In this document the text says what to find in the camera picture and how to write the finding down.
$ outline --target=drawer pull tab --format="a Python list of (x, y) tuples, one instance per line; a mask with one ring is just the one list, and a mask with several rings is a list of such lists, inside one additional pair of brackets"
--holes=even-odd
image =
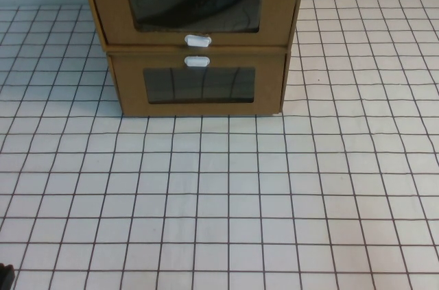
[(185, 41), (189, 47), (197, 47), (197, 48), (207, 48), (211, 43), (212, 39), (208, 36), (199, 36), (199, 35), (186, 35)]
[(186, 57), (185, 64), (188, 67), (207, 67), (211, 63), (209, 57)]

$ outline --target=black object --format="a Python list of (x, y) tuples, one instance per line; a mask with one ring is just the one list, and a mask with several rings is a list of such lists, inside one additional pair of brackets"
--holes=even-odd
[(10, 290), (14, 279), (14, 266), (0, 264), (0, 290)]
[(184, 0), (170, 9), (139, 19), (139, 23), (179, 28), (218, 14), (242, 0)]

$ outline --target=drawer window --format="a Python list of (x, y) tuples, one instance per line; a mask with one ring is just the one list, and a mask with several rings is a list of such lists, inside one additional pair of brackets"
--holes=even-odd
[(252, 103), (252, 67), (143, 70), (150, 104)]
[(129, 0), (139, 32), (257, 33), (261, 0)]

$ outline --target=drawer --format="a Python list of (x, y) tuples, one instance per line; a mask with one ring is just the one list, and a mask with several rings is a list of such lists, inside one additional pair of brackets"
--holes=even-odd
[(185, 46), (188, 34), (211, 46), (289, 43), (296, 0), (92, 0), (106, 45)]
[(285, 58), (285, 54), (108, 55), (122, 110), (139, 117), (278, 113)]

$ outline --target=cardboard edge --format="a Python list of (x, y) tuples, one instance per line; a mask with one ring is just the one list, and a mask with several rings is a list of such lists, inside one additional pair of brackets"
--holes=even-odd
[(291, 49), (293, 46), (294, 41), (294, 35), (296, 34), (296, 25), (299, 15), (299, 9), (300, 9), (300, 2), (302, 0), (296, 0), (296, 7), (294, 8), (294, 14), (293, 14), (293, 20), (291, 24), (291, 29), (289, 31), (289, 42), (288, 42), (288, 48), (287, 48), (287, 57), (285, 59), (285, 71), (283, 74), (283, 85), (282, 85), (282, 95), (281, 95), (281, 105), (279, 106), (280, 112), (282, 112), (283, 109), (283, 102), (285, 100), (285, 91), (287, 90), (287, 80), (288, 80), (288, 72), (289, 72), (289, 62), (291, 60)]
[(119, 86), (117, 85), (117, 78), (116, 78), (115, 69), (114, 69), (114, 67), (112, 65), (111, 55), (107, 54), (107, 62), (108, 62), (108, 70), (111, 73), (112, 82), (113, 82), (113, 84), (115, 86), (117, 100), (119, 101), (119, 105), (121, 106), (121, 110), (123, 112), (121, 95), (120, 95), (120, 92), (119, 92)]
[(104, 33), (104, 28), (102, 27), (101, 18), (99, 17), (99, 12), (97, 11), (95, 0), (88, 0), (88, 4), (90, 5), (91, 14), (93, 15), (93, 20), (95, 21), (96, 32), (97, 35), (99, 36), (99, 41), (101, 43), (102, 50), (107, 51), (107, 42)]
[(238, 46), (238, 47), (209, 47), (209, 48), (190, 48), (185, 46), (151, 46), (151, 45), (109, 45), (106, 53), (111, 55), (118, 54), (155, 54), (155, 53), (180, 53), (180, 54), (241, 54), (241, 53), (265, 53), (272, 55), (279, 55), (287, 53), (287, 47), (273, 47), (273, 46)]

